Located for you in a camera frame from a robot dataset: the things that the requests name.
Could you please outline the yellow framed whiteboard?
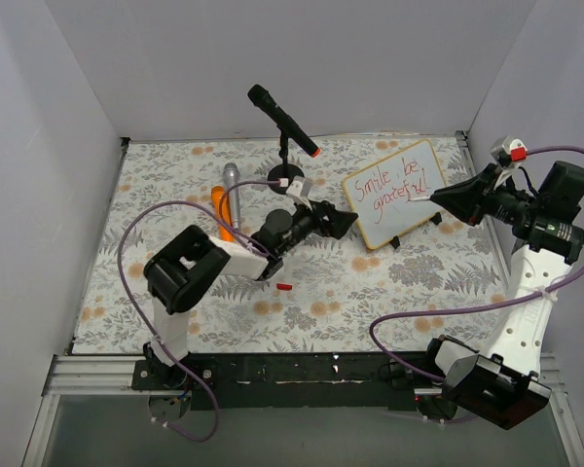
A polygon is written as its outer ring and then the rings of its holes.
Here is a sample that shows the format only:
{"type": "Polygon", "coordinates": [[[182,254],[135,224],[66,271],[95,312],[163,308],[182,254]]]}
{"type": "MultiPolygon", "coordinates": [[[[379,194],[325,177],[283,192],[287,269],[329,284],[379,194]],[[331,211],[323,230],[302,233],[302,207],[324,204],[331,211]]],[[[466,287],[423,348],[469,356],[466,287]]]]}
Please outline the yellow framed whiteboard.
{"type": "Polygon", "coordinates": [[[433,202],[408,202],[430,197],[446,180],[432,143],[422,139],[344,178],[342,188],[370,250],[390,243],[431,220],[442,208],[433,202]]]}

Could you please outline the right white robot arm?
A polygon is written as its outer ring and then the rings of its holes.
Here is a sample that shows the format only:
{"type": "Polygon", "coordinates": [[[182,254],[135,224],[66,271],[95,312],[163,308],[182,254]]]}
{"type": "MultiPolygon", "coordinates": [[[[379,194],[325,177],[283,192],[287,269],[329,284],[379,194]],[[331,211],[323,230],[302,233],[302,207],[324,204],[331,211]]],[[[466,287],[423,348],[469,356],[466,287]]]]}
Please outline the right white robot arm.
{"type": "Polygon", "coordinates": [[[496,164],[464,182],[435,191],[430,199],[471,226],[484,216],[512,229],[509,287],[497,322],[478,350],[442,335],[429,344],[422,378],[442,386],[448,401],[509,430],[544,409],[551,390],[540,382],[540,354],[557,295],[584,244],[574,226],[584,196],[584,168],[555,162],[531,196],[507,184],[496,164]]]}

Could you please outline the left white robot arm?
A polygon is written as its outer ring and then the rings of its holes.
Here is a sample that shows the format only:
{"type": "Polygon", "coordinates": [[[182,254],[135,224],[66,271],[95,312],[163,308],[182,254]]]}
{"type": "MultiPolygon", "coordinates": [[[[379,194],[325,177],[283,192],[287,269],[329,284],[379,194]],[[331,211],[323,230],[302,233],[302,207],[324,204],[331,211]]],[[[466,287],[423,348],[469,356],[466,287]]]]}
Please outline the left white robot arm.
{"type": "Polygon", "coordinates": [[[155,333],[144,347],[150,374],[168,389],[186,381],[188,367],[182,359],[189,355],[189,311],[219,276],[265,281],[281,269],[283,256],[308,236],[339,240],[357,219],[356,213],[339,210],[328,201],[297,203],[293,213],[275,209],[251,236],[267,251],[263,256],[212,237],[196,225],[185,229],[144,269],[154,307],[155,333]]]}

